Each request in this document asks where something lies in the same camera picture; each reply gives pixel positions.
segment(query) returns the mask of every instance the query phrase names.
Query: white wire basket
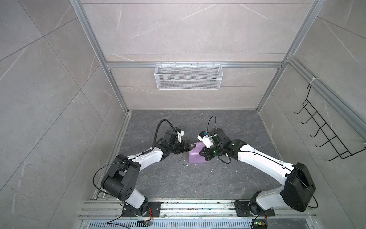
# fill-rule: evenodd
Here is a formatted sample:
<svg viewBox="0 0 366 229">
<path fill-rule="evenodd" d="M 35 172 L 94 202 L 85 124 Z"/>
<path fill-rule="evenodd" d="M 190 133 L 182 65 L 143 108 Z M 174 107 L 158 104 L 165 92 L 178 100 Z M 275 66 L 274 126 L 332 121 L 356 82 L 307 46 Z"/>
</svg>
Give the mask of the white wire basket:
<svg viewBox="0 0 366 229">
<path fill-rule="evenodd" d="M 219 89 L 223 78 L 220 64 L 157 64 L 155 80 L 159 90 Z"/>
</svg>

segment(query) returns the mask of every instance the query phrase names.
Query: purple object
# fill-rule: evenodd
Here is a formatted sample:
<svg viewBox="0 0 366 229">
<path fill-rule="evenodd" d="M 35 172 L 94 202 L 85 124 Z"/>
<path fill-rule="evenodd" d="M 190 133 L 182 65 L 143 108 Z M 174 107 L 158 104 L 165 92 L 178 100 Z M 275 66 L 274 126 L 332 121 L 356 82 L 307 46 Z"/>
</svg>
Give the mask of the purple object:
<svg viewBox="0 0 366 229">
<path fill-rule="evenodd" d="M 205 144 L 201 141 L 197 142 L 195 144 L 196 144 L 196 147 L 193 150 L 189 151 L 188 163 L 196 164 L 196 163 L 208 162 L 207 160 L 205 160 L 205 157 L 203 157 L 199 154 L 199 152 L 203 149 L 203 147 L 206 147 Z"/>
</svg>

